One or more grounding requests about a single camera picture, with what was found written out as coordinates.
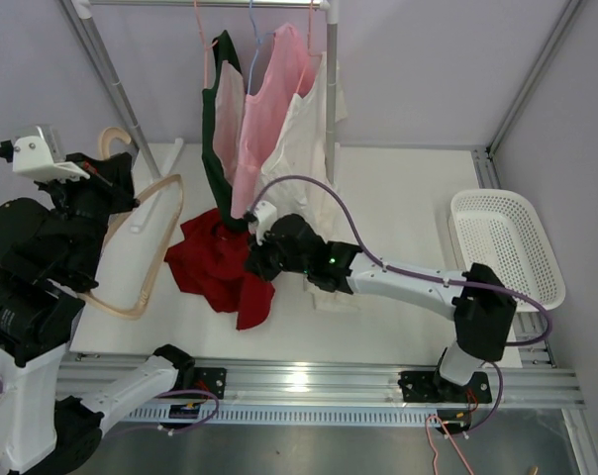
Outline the beige wooden hanger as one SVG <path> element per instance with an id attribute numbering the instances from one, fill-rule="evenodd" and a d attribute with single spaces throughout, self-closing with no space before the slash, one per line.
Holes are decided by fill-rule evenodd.
<path id="1" fill-rule="evenodd" d="M 179 174 L 165 169 L 176 163 L 184 148 L 178 139 L 158 161 L 154 179 L 145 157 L 133 165 L 133 183 L 140 205 L 112 219 L 97 268 L 99 286 L 77 297 L 93 308 L 128 321 L 147 309 L 160 267 L 184 207 L 184 186 Z"/>

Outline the red t shirt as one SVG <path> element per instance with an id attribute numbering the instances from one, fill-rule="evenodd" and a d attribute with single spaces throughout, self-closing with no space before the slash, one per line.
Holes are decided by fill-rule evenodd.
<path id="1" fill-rule="evenodd" d="M 217 209 L 185 222 L 181 231 L 183 240 L 164 257 L 179 290 L 204 297 L 217 313 L 235 313 L 238 331 L 264 323 L 275 289 L 245 269 L 249 233 L 227 228 Z"/>

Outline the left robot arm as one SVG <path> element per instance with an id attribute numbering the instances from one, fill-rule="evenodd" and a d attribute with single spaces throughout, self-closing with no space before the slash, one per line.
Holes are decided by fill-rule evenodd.
<path id="1" fill-rule="evenodd" d="M 130 154 L 66 160 L 80 178 L 40 183 L 51 208 L 30 198 L 0 207 L 0 469 L 11 474 L 69 473 L 127 414 L 195 385 L 194 359 L 167 344 L 100 391 L 57 397 L 72 323 L 97 285 L 111 217 L 141 203 Z"/>

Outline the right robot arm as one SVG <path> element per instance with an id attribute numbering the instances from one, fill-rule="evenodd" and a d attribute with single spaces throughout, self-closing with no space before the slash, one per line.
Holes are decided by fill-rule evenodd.
<path id="1" fill-rule="evenodd" d="M 246 269 L 264 281 L 283 272 L 301 274 L 323 292 L 384 297 L 452 322 L 455 340 L 433 376 L 442 399 L 457 399 L 484 363 L 501 360 L 517 304 L 490 267 L 475 263 L 462 273 L 436 274 L 399 270 L 358 244 L 324 240 L 297 214 L 248 213 L 246 220 L 251 232 Z"/>

